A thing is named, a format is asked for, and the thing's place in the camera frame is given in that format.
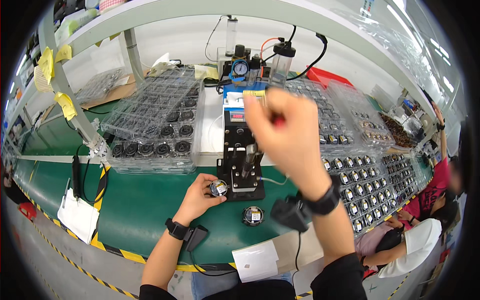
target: white cloth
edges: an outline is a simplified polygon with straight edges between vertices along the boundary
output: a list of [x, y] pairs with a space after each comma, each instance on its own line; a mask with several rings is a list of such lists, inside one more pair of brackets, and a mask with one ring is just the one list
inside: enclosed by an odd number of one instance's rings
[[390, 262], [378, 272], [379, 278], [406, 274], [418, 267], [428, 257], [442, 233], [437, 219], [426, 219], [405, 232], [407, 254]]
[[78, 203], [70, 188], [65, 197], [65, 208], [60, 204], [58, 219], [82, 241], [90, 244], [100, 213], [96, 208], [78, 198]]

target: red tray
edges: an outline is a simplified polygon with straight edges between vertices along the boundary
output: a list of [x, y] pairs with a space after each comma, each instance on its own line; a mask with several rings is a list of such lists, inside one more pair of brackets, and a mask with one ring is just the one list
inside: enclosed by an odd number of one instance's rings
[[328, 87], [328, 84], [330, 83], [331, 80], [336, 80], [336, 81], [341, 82], [343, 84], [348, 84], [348, 85], [353, 86], [353, 84], [350, 83], [350, 81], [348, 81], [347, 78], [343, 78], [341, 76], [335, 75], [333, 73], [330, 73], [330, 72], [327, 72], [327, 71], [324, 71], [324, 70], [321, 70], [321, 69], [318, 69], [318, 68], [315, 68], [315, 67], [308, 70], [307, 77], [310, 80], [320, 82], [325, 88]]

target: black sleeve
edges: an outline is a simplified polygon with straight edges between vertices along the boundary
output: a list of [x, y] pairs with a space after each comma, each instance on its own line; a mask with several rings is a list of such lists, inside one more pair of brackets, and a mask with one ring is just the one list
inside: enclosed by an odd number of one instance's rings
[[176, 300], [166, 290], [149, 284], [140, 286], [139, 298], [140, 300]]
[[356, 253], [340, 257], [327, 265], [312, 281], [314, 300], [367, 299], [362, 285], [363, 268]]

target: hand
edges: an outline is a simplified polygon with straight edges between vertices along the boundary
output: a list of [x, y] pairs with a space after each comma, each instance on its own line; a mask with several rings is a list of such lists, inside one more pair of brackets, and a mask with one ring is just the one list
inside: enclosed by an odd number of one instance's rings
[[402, 228], [403, 227], [402, 222], [398, 221], [394, 217], [391, 217], [390, 219], [386, 220], [385, 223], [392, 228]]
[[432, 107], [433, 107], [433, 110], [435, 111], [435, 114], [437, 115], [438, 122], [440, 123], [440, 125], [443, 125], [444, 124], [444, 117], [442, 115], [442, 111], [438, 108], [436, 103], [433, 102], [433, 101], [432, 101]]
[[173, 217], [173, 221], [189, 226], [190, 222], [203, 215], [207, 209], [224, 202], [227, 199], [225, 196], [212, 198], [210, 193], [208, 186], [216, 179], [218, 178], [210, 174], [198, 174], [195, 181], [187, 189], [187, 193]]
[[408, 211], [405, 211], [403, 209], [398, 212], [398, 219], [399, 220], [405, 220], [405, 221], [410, 222], [412, 217], [413, 216]]
[[[304, 97], [280, 89], [266, 93], [268, 108], [255, 97], [245, 97], [245, 119], [259, 147], [311, 201], [320, 199], [332, 181], [320, 158], [318, 109]], [[272, 113], [285, 118], [282, 126], [270, 120]]]

